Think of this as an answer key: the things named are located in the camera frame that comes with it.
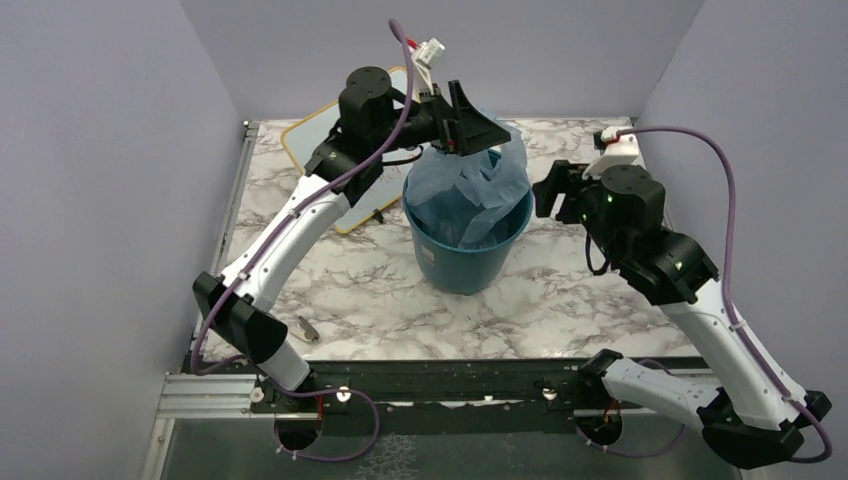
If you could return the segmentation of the blue plastic trash bag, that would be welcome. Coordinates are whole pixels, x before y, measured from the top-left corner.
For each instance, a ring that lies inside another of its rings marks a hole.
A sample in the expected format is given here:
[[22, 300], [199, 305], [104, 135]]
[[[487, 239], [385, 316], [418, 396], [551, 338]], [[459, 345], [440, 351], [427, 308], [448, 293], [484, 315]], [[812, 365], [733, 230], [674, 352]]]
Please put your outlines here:
[[509, 123], [498, 125], [510, 134], [508, 142], [468, 156], [429, 147], [411, 168], [404, 198], [434, 240], [472, 250], [506, 237], [501, 223], [530, 186], [521, 131]]

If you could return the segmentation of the teal plastic trash bin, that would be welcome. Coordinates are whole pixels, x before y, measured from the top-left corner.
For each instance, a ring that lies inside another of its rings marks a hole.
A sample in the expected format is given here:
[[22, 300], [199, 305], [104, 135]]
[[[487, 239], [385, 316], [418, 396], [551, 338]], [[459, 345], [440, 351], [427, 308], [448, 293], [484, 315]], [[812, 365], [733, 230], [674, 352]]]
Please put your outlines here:
[[506, 234], [503, 241], [487, 248], [468, 250], [440, 243], [422, 230], [421, 222], [410, 212], [404, 198], [406, 180], [402, 206], [412, 228], [415, 257], [426, 280], [447, 293], [472, 295], [481, 291], [501, 271], [514, 242], [529, 223], [533, 210], [530, 189], [502, 221]]

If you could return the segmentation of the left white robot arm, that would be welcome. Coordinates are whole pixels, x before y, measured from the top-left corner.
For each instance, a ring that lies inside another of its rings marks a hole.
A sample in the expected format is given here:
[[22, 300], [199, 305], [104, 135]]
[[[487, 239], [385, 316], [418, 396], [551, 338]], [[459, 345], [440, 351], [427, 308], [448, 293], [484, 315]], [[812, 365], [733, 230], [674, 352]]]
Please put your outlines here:
[[291, 273], [317, 240], [383, 173], [386, 152], [422, 144], [467, 156], [506, 143], [510, 133], [475, 108], [459, 81], [413, 97], [387, 71], [352, 72], [338, 96], [339, 117], [313, 150], [282, 210], [255, 242], [219, 274], [200, 273], [192, 290], [204, 317], [198, 338], [214, 332], [277, 383], [276, 396], [298, 411], [313, 401], [311, 368], [270, 313]]

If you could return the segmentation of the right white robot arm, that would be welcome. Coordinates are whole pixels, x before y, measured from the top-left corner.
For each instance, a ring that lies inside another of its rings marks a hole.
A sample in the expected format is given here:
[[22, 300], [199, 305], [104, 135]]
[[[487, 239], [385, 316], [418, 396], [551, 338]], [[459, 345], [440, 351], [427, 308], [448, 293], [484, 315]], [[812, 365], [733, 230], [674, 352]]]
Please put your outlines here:
[[642, 167], [616, 165], [590, 176], [558, 160], [532, 188], [536, 214], [583, 226], [633, 289], [677, 325], [716, 377], [700, 385], [604, 349], [578, 371], [587, 405], [631, 402], [699, 433], [741, 469], [796, 462], [802, 431], [819, 425], [828, 397], [795, 382], [723, 298], [718, 269], [693, 238], [664, 223], [665, 189]]

